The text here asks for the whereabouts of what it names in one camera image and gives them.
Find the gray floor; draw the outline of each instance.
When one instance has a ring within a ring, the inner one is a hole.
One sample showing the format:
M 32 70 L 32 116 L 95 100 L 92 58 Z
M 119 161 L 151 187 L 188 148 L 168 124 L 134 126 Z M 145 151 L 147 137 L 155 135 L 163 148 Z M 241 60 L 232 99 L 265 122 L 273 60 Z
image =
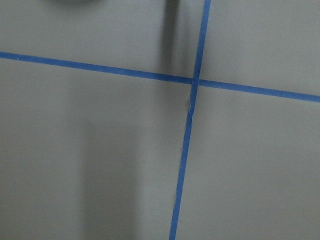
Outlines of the gray floor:
M 192 77 L 203 0 L 2 0 L 0 51 Z M 213 0 L 201 79 L 320 95 L 320 2 Z M 0 59 L 0 239 L 167 240 L 191 86 Z M 199 87 L 177 240 L 317 240 L 320 103 Z

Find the blue line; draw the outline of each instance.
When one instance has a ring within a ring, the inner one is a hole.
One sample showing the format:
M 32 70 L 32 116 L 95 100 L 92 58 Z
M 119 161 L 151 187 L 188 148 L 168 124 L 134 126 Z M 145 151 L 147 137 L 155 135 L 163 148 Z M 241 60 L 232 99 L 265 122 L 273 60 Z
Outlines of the blue line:
M 239 92 L 245 92 L 245 93 L 269 95 L 269 96 L 275 96 L 280 98 L 296 99 L 296 100 L 320 103 L 320 96 L 292 92 L 292 91 L 282 91 L 282 90 L 275 90 L 275 89 L 269 89 L 269 88 L 263 88 L 263 87 L 246 86 L 246 85 L 239 85 L 239 84 L 219 82 L 219 81 L 208 81 L 208 80 L 202 80 L 202 79 L 199 80 L 199 85 L 204 87 L 210 87 L 210 88 L 226 89 L 226 90 L 239 91 Z
M 182 83 L 182 84 L 192 83 L 192 79 L 189 77 L 173 76 L 173 75 L 147 72 L 147 71 L 137 71 L 137 70 L 131 70 L 131 69 L 125 69 L 125 68 L 119 68 L 119 67 L 95 65 L 95 64 L 88 64 L 83 62 L 66 61 L 66 60 L 59 60 L 59 59 L 53 59 L 53 58 L 47 58 L 47 57 L 22 55 L 22 54 L 15 54 L 15 53 L 2 52 L 2 51 L 0 51 L 0 58 L 24 61 L 24 62 L 32 62 L 32 63 L 38 63 L 38 64 L 48 64 L 48 65 L 67 67 L 67 68 L 73 68 L 73 69 L 89 70 L 89 71 L 95 71 L 95 72 L 125 75 L 125 76 L 138 77 L 138 78 L 144 78 L 144 79 L 155 79 L 155 80 Z
M 199 85 L 202 57 L 203 57 L 204 47 L 205 47 L 210 4 L 211 4 L 211 0 L 205 0 L 204 6 L 203 6 L 201 27 L 200 27 L 200 33 L 199 33 L 199 39 L 198 39 L 198 46 L 196 50 L 194 70 L 193 70 L 192 86 L 190 91 L 190 108 L 187 113 L 186 123 L 185 123 L 181 162 L 180 162 L 180 169 L 179 169 L 179 174 L 178 174 L 178 179 L 176 184 L 175 203 L 172 211 L 169 240 L 175 240 L 176 234 L 177 234 L 180 205 L 181 205 L 182 192 L 183 192 L 183 186 L 185 181 L 189 144 L 190 144 L 190 137 L 191 137 L 191 131 L 192 131 L 192 119 L 193 119 L 195 106 L 196 106 L 197 91 L 198 91 L 198 85 Z

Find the blue tape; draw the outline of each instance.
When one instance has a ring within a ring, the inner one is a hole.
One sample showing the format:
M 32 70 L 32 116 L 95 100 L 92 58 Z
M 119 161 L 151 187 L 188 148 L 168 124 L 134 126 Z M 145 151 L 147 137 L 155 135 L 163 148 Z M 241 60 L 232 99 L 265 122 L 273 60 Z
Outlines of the blue tape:
M 191 137 L 191 131 L 192 131 L 192 119 L 193 119 L 195 106 L 196 106 L 197 91 L 198 91 L 198 85 L 199 85 L 202 57 L 203 57 L 204 47 L 205 47 L 210 4 L 211 4 L 211 0 L 205 0 L 204 6 L 203 6 L 201 27 L 200 27 L 200 33 L 199 33 L 199 39 L 198 39 L 198 46 L 196 50 L 192 85 L 191 85 L 191 91 L 190 91 L 190 108 L 186 116 L 185 131 L 184 131 L 183 144 L 182 144 L 181 162 L 180 162 L 178 180 L 176 184 L 175 203 L 172 211 L 169 240 L 176 239 L 180 205 L 181 205 L 182 192 L 183 192 L 185 173 L 186 173 L 186 167 L 187 167 L 190 137 Z
M 239 85 L 234 83 L 208 81 L 208 80 L 199 80 L 199 85 L 204 87 L 210 87 L 210 88 L 226 89 L 226 90 L 239 91 L 239 92 L 245 92 L 245 93 L 269 95 L 269 96 L 275 96 L 280 98 L 297 99 L 297 100 L 320 103 L 320 96 L 292 92 L 292 91 L 282 91 L 282 90 L 275 90 L 275 89 L 269 89 L 269 88 L 263 88 L 263 87 L 246 86 L 246 85 Z
M 192 79 L 189 77 L 173 76 L 173 75 L 147 72 L 147 71 L 137 71 L 137 70 L 131 70 L 131 69 L 125 69 L 125 68 L 119 68 L 119 67 L 95 65 L 95 64 L 88 64 L 83 62 L 66 61 L 66 60 L 59 60 L 59 59 L 53 59 L 53 58 L 47 58 L 47 57 L 22 55 L 22 54 L 15 54 L 15 53 L 2 52 L 2 51 L 0 51 L 0 58 L 38 63 L 38 64 L 48 64 L 48 65 L 67 67 L 67 68 L 73 68 L 73 69 L 89 70 L 89 71 L 95 71 L 95 72 L 125 75 L 125 76 L 138 77 L 138 78 L 144 78 L 144 79 L 155 79 L 155 80 L 174 82 L 174 83 L 182 83 L 182 84 L 192 83 Z

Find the horizontal blue line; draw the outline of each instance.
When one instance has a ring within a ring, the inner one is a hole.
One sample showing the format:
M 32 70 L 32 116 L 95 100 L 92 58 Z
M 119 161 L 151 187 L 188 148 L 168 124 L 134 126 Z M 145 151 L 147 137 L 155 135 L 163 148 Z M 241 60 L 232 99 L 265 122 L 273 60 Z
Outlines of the horizontal blue line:
M 94 64 L 88 64 L 88 63 L 82 63 L 82 62 L 66 61 L 66 60 L 59 60 L 59 59 L 39 57 L 39 56 L 22 55 L 22 54 L 15 54 L 15 53 L 0 51 L 0 58 L 31 62 L 31 63 L 48 64 L 48 65 L 67 67 L 67 68 L 73 68 L 73 69 L 83 69 L 83 70 L 102 72 L 102 73 L 118 74 L 118 75 L 138 77 L 138 78 L 144 78 L 144 79 L 155 79 L 155 80 L 189 84 L 189 85 L 192 84 L 192 78 L 189 78 L 189 77 L 173 76 L 173 75 L 147 72 L 147 71 L 137 71 L 137 70 L 131 70 L 131 69 L 125 69 L 125 68 L 119 68 L 119 67 L 112 67 L 112 66 L 94 65 Z M 276 90 L 276 89 L 270 89 L 270 88 L 247 86 L 247 85 L 240 85 L 240 84 L 234 84 L 234 83 L 202 80 L 202 79 L 199 80 L 199 86 L 320 103 L 320 96 L 318 95 L 304 94 L 304 93 L 298 93 L 298 92 L 292 92 L 292 91 L 282 91 L 282 90 Z
M 280 98 L 297 99 L 297 100 L 320 103 L 320 96 L 292 92 L 292 91 L 282 91 L 282 90 L 275 90 L 275 89 L 269 89 L 269 88 L 263 88 L 263 87 L 246 86 L 246 85 L 239 85 L 234 83 L 209 81 L 209 80 L 201 80 L 201 79 L 199 80 L 199 85 L 203 87 L 226 89 L 226 90 L 233 90 L 233 91 L 239 91 L 239 92 L 245 92 L 245 93 L 261 94 L 261 95 L 275 96 Z
M 147 72 L 147 71 L 137 71 L 137 70 L 131 70 L 131 69 L 125 69 L 125 68 L 119 68 L 119 67 L 95 65 L 95 64 L 88 64 L 88 63 L 76 62 L 76 61 L 66 61 L 66 60 L 59 60 L 59 59 L 53 59 L 53 58 L 47 58 L 47 57 L 22 55 L 22 54 L 15 54 L 15 53 L 2 52 L 2 51 L 0 51 L 0 58 L 18 60 L 18 61 L 24 61 L 24 62 L 32 62 L 32 63 L 38 63 L 38 64 L 48 64 L 48 65 L 67 67 L 67 68 L 73 68 L 73 69 L 83 69 L 83 70 L 89 70 L 89 71 L 95 71 L 95 72 L 125 75 L 125 76 L 138 77 L 138 78 L 144 78 L 144 79 L 155 79 L 155 80 L 174 82 L 174 83 L 182 83 L 182 84 L 192 83 L 192 79 L 188 77 L 173 76 L 173 75 Z

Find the vertical blue line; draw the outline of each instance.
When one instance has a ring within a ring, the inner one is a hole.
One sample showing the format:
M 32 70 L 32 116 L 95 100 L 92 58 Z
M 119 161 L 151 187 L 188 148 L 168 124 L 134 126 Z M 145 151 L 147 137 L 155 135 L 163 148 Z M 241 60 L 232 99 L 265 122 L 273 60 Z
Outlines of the vertical blue line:
M 195 63 L 194 63 L 192 85 L 191 85 L 191 91 L 190 91 L 190 108 L 186 116 L 185 131 L 184 131 L 183 144 L 182 144 L 181 162 L 180 162 L 178 180 L 176 184 L 176 195 L 175 195 L 175 203 L 174 203 L 173 212 L 172 212 L 169 240 L 176 239 L 180 204 L 181 204 L 183 186 L 185 181 L 187 158 L 188 158 L 188 151 L 189 151 L 189 144 L 190 144 L 190 137 L 191 137 L 191 130 L 192 130 L 192 119 L 193 119 L 195 106 L 196 106 L 197 91 L 198 91 L 198 85 L 199 85 L 202 57 L 203 57 L 204 47 L 205 47 L 210 4 L 211 4 L 211 0 L 204 1 L 198 46 L 196 50 L 196 57 L 195 57 Z

